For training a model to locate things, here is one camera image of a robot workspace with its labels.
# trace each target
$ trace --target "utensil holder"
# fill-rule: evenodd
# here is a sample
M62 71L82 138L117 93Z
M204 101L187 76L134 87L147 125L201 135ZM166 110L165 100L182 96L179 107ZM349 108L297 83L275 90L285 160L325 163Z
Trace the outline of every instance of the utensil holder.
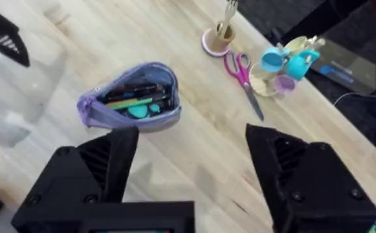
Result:
M218 34L218 30L222 28L222 26L223 22L220 21L214 28L208 29L203 34L202 47L204 48L205 52L211 56L224 56L229 51L228 45L235 38L235 30L233 29L232 25L228 25L225 37L221 38Z

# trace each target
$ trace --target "purple toy cup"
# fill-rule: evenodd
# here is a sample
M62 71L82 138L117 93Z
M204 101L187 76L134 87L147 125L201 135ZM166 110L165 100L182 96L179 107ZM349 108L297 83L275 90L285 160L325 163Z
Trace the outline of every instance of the purple toy cup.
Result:
M273 80L274 88L281 94L288 94L296 89L297 82L286 74L280 74Z

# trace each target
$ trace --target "pink scissors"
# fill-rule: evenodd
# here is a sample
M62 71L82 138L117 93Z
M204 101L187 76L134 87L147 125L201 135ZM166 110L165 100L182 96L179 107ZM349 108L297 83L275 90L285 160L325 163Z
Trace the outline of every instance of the pink scissors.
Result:
M250 84L250 57L245 53L240 53L236 55L234 52L229 51L224 57L224 64L228 73L231 74L234 78L236 78L239 84L242 86L242 88L244 88L245 93L247 94L248 99L250 100L251 105L257 113L258 117L261 120L264 120L264 114L261 110L260 105L258 104L257 99L254 96L254 91L252 90Z

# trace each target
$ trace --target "pencil case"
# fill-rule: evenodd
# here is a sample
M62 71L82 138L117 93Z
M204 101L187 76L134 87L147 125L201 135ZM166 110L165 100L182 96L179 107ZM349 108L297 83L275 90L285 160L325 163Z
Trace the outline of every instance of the pencil case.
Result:
M100 98L106 96L116 87L125 84L142 85L144 83L171 86L170 98L174 109L150 118L131 119L99 101ZM159 62L143 63L126 71L113 82L91 89L81 95L77 108L82 122L86 126L106 129L136 126L142 131L155 131L171 126L179 121L182 111L176 75L169 67Z

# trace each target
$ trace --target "fork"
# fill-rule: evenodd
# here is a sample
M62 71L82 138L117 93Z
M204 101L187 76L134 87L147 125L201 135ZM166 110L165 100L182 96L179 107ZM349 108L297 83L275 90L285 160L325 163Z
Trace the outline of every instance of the fork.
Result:
M229 21L234 17L235 13L237 12L238 8L238 0L230 0L225 8L225 20L222 24L222 29L219 31L219 36L221 39L225 37L225 33L227 33L227 28L229 25Z

